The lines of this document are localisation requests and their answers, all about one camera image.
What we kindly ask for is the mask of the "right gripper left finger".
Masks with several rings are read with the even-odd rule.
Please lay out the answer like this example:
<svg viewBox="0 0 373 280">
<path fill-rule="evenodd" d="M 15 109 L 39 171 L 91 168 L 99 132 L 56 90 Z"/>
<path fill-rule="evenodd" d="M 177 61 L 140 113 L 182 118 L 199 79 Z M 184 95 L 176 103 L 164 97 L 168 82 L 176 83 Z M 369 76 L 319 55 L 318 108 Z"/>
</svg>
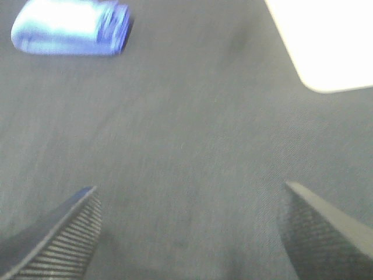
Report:
<svg viewBox="0 0 373 280">
<path fill-rule="evenodd" d="M 83 279 L 102 228 L 96 186 L 1 242 L 1 279 Z"/>
</svg>

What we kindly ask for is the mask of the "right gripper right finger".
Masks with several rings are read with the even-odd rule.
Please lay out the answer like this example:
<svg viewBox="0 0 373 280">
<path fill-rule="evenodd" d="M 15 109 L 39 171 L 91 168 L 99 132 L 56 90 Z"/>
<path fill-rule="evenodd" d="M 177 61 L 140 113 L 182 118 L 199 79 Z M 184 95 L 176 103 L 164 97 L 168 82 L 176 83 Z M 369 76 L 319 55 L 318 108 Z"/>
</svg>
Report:
<svg viewBox="0 0 373 280">
<path fill-rule="evenodd" d="M 294 181 L 277 216 L 298 279 L 372 279 L 372 228 Z"/>
</svg>

